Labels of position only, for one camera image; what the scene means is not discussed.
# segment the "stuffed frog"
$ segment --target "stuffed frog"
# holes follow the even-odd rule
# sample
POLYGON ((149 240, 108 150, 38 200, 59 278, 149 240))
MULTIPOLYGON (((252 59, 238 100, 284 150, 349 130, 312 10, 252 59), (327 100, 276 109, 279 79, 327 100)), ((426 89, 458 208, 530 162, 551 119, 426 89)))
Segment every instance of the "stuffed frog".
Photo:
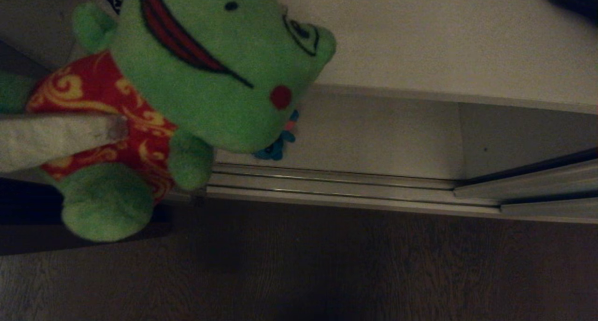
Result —
POLYGON ((42 169, 78 236, 113 242, 141 230, 178 185, 211 175, 214 148, 272 144, 335 53, 328 30, 290 19, 276 0, 125 0, 115 23, 92 4, 73 13, 94 53, 38 82, 0 78, 0 113, 113 113, 128 138, 42 169))

